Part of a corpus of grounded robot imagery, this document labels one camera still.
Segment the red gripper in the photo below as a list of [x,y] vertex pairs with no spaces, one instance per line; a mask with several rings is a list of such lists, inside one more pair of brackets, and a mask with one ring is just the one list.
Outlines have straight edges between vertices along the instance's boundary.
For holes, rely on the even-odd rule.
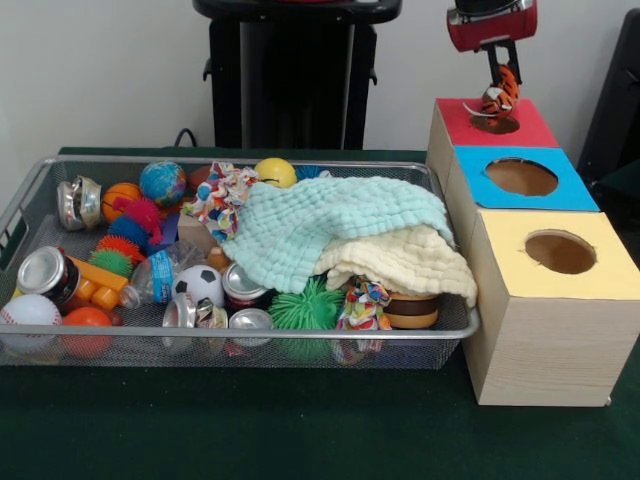
[[508,66],[518,85],[522,84],[516,43],[532,37],[537,30],[536,1],[455,1],[447,10],[447,30],[459,52],[478,51],[487,45],[493,83],[500,82],[496,45],[502,40],[508,51]]

